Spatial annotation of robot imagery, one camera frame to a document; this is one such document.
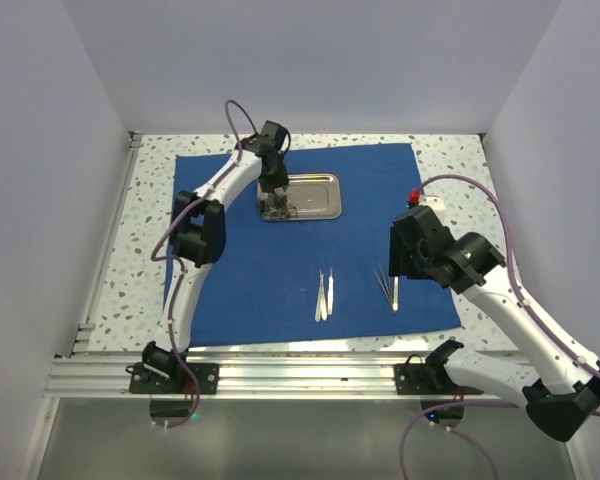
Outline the steel surgical scissors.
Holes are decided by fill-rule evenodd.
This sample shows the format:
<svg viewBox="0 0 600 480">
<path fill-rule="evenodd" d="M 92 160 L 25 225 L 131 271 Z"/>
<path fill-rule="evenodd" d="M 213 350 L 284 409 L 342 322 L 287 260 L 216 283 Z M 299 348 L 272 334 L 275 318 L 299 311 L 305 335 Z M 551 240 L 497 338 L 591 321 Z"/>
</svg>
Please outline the steel surgical scissors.
<svg viewBox="0 0 600 480">
<path fill-rule="evenodd" d="M 272 218 L 281 220 L 290 217 L 290 210 L 285 194 L 269 193 L 268 194 L 269 213 Z"/>
<path fill-rule="evenodd" d="M 298 215 L 297 208 L 289 201 L 285 193 L 277 195 L 276 211 L 280 220 L 289 220 Z"/>
</svg>

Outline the blue surgical drape cloth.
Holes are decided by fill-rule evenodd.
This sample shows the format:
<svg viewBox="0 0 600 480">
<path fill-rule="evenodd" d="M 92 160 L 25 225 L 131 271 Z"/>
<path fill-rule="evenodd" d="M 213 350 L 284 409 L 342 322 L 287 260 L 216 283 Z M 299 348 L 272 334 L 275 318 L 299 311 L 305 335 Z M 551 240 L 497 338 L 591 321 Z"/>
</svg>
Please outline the blue surgical drape cloth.
<svg viewBox="0 0 600 480">
<path fill-rule="evenodd" d="M 380 337 L 453 329 L 450 291 L 402 279 L 393 313 L 374 269 L 386 268 L 394 218 L 420 183 L 406 143 L 298 150 L 293 173 L 340 182 L 342 214 L 328 221 L 265 222 L 246 187 L 226 215 L 225 250 L 204 281 L 192 319 L 194 347 Z M 330 268 L 334 307 L 327 316 Z"/>
</svg>

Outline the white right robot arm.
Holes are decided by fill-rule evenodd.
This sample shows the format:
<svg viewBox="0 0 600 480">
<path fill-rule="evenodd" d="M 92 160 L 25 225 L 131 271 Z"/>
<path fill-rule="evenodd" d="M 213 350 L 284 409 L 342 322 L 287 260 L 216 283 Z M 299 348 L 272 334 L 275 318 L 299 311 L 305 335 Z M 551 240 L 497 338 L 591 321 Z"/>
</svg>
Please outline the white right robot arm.
<svg viewBox="0 0 600 480">
<path fill-rule="evenodd" d="M 484 236 L 454 238 L 428 204 L 411 205 L 390 227 L 389 273 L 432 280 L 486 314 L 528 361 L 516 366 L 447 340 L 421 363 L 394 367 L 400 394 L 451 393 L 460 387 L 526 411 L 543 433 L 569 441 L 600 407 L 600 357 L 571 337 L 517 281 Z"/>
</svg>

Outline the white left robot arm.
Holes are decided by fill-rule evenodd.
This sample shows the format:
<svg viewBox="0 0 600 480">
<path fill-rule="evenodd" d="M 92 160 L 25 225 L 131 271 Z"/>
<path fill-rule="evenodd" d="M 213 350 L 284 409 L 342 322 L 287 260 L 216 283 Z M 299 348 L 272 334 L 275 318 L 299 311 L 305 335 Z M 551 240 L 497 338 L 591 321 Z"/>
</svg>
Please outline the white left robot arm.
<svg viewBox="0 0 600 480">
<path fill-rule="evenodd" d="M 143 366 L 165 392 L 187 383 L 184 353 L 193 314 L 206 276 L 226 246 L 227 210 L 253 181 L 266 193 L 289 185 L 284 157 L 290 142 L 285 127 L 267 121 L 237 141 L 229 160 L 206 183 L 177 193 L 171 223 L 159 241 L 168 245 L 162 258 L 171 264 L 172 277 L 157 333 L 142 354 Z"/>
</svg>

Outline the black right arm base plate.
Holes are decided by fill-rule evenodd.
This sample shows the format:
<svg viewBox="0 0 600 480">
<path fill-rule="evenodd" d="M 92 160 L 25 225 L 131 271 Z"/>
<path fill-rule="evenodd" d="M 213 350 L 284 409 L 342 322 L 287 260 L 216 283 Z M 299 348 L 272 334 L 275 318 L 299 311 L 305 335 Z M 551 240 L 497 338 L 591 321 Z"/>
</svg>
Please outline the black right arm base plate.
<svg viewBox="0 0 600 480">
<path fill-rule="evenodd" d="M 481 390 L 454 383 L 442 366 L 429 365 L 418 354 L 412 354 L 404 362 L 393 365 L 393 380 L 398 395 L 483 394 Z"/>
</svg>

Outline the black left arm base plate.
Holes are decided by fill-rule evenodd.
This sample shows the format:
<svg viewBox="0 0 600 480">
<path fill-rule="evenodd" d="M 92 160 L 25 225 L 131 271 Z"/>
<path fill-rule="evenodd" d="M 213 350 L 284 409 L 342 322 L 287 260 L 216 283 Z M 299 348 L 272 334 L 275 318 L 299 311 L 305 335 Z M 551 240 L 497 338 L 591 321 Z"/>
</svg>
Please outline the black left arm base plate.
<svg viewBox="0 0 600 480">
<path fill-rule="evenodd" d="M 220 379 L 220 365 L 215 363 L 188 363 L 199 386 L 196 387 L 190 375 L 181 367 L 176 369 L 173 378 L 167 374 L 152 371 L 138 362 L 128 365 L 125 372 L 131 376 L 129 392 L 142 395 L 194 394 L 215 395 Z"/>
</svg>

